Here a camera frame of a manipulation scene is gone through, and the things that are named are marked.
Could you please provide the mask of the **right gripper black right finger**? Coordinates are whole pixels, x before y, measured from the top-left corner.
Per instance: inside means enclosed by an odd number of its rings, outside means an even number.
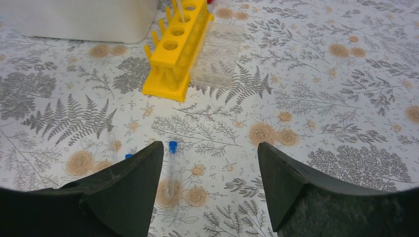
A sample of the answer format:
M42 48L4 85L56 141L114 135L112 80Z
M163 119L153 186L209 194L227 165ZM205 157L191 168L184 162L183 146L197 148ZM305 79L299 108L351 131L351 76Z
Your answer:
M416 237L419 190L378 191L324 174L269 143L257 156L273 231L280 237Z

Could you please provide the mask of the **clear plastic pipette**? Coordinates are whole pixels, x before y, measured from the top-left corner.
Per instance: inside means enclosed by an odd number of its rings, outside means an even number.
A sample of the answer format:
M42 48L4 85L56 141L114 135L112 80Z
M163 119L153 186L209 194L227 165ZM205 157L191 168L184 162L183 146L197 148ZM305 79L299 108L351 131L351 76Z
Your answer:
M179 14L180 14L180 16L181 16L181 21L182 21L183 23L186 23L186 21L185 21L185 17L184 17L184 13L183 13L182 1L181 1L181 0L176 0L176 6L177 6L177 9L178 9Z

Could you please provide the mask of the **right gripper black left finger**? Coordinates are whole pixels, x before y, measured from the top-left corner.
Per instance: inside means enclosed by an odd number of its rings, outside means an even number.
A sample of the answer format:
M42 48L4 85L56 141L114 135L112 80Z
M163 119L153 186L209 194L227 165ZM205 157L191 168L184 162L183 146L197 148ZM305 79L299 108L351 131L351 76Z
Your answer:
M145 237L164 158L154 142L59 189L1 189L3 237Z

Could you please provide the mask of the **white plastic storage bin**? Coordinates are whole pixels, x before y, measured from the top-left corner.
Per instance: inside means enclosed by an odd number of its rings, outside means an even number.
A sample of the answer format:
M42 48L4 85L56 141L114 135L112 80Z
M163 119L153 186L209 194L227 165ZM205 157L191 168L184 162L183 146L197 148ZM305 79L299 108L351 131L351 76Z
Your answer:
M0 14L24 36L137 43L157 0L2 0Z

